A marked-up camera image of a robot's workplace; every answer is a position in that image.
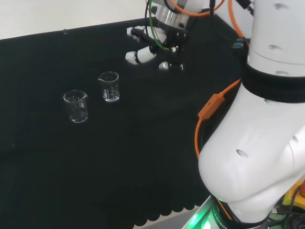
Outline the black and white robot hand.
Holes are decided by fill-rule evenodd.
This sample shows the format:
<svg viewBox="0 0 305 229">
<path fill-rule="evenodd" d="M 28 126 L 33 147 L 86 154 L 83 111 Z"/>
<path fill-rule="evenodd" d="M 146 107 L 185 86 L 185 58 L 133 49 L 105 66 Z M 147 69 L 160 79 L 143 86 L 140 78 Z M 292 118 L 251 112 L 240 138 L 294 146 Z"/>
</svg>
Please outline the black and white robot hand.
<svg viewBox="0 0 305 229">
<path fill-rule="evenodd" d="M 125 59 L 132 65 L 145 64 L 158 54 L 165 54 L 165 60 L 158 66 L 161 71 L 183 71 L 183 49 L 187 43 L 187 33 L 169 27 L 135 26 L 126 29 L 127 36 L 149 45 L 137 51 L 127 52 Z"/>
</svg>

